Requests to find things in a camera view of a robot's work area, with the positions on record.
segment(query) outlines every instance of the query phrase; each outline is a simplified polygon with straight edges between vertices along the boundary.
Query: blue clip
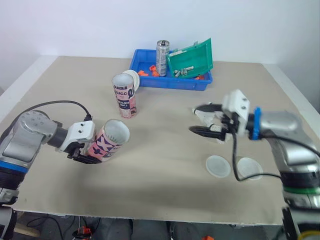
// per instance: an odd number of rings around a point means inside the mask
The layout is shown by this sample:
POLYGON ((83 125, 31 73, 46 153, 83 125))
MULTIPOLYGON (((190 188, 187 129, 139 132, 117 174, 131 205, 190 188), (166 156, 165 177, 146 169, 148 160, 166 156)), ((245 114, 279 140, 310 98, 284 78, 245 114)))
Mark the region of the blue clip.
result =
POLYGON ((260 134, 260 118, 262 112, 260 107, 256 107, 254 110, 254 121, 253 121, 253 131, 252 131, 252 140, 258 140, 260 134))

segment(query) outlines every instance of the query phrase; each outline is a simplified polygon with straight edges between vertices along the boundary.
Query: table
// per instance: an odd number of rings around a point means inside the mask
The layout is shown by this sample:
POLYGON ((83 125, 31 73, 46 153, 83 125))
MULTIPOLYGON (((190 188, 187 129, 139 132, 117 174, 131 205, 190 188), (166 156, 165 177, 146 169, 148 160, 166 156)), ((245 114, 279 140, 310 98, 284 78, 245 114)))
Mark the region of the table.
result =
MULTIPOLYGON (((0 123, 3 131, 29 106, 53 100, 85 105, 99 129, 109 119, 121 119, 111 79, 128 69, 130 59, 58 57, 0 123)), ((86 165, 41 147, 20 187, 16 210, 99 217, 153 220, 281 224, 285 205, 279 179, 237 182, 210 175, 206 159, 219 155, 231 163, 232 141, 214 143, 188 130, 200 125, 192 107, 221 103, 240 89, 263 111, 299 114, 290 98, 258 63, 215 62, 214 82, 205 91, 141 87, 136 92, 138 114, 123 119, 130 140, 110 161, 86 165)), ((85 116, 72 104, 40 108, 68 128, 85 116)), ((319 138, 304 118, 306 133, 319 138)), ((257 160, 264 171, 277 173, 271 148, 263 141, 239 139, 238 156, 257 160)))

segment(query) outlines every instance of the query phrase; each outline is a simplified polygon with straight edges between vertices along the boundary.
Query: plastic lid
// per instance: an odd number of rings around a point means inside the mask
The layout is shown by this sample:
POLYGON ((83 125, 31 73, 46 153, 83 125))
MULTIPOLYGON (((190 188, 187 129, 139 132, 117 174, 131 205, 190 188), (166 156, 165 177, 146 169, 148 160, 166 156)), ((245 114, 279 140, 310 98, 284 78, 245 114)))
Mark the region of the plastic lid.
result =
MULTIPOLYGON (((241 158, 237 164, 237 168, 238 168, 239 173, 243 177, 247 177, 247 176, 253 175, 253 174, 262 174, 264 172, 261 165, 257 161, 255 161, 249 157, 241 158)), ((254 176, 249 179, 250 180, 259 180, 261 178, 262 178, 262 176, 254 176)))
POLYGON ((134 85, 134 91, 137 91, 140 85, 140 77, 138 73, 134 70, 126 70, 123 72, 124 74, 129 74, 133 77, 133 85, 134 85))
POLYGON ((222 156, 212 155, 208 157, 205 166, 207 171, 217 178, 225 178, 231 172, 229 162, 222 156))

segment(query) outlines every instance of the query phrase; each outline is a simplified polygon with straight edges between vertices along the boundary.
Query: silver can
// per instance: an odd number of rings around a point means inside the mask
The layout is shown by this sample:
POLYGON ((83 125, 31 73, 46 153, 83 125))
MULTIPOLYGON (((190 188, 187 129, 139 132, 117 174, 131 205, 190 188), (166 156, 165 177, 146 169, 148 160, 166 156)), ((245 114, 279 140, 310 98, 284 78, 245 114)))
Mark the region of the silver can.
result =
POLYGON ((167 55, 169 54, 170 43, 167 40, 160 40, 156 43, 155 68, 160 77, 167 75, 167 55))

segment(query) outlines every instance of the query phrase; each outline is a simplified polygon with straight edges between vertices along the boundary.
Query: table edge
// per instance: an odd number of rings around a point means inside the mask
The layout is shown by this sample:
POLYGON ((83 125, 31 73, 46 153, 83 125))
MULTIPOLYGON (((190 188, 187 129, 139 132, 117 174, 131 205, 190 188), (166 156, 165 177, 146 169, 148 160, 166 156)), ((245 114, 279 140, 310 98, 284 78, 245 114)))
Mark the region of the table edge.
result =
MULTIPOLYGON (((0 96, 0 122, 10 113, 15 105, 28 92, 32 85, 51 66, 59 56, 44 55, 39 57, 14 83, 0 96)), ((276 64, 262 64, 284 93, 304 117, 315 135, 320 139, 320 114, 299 91, 293 82, 276 64)))
POLYGON ((0 122, 11 112, 15 105, 29 91, 32 85, 51 66, 59 56, 44 55, 39 57, 24 71, 0 96, 0 122))

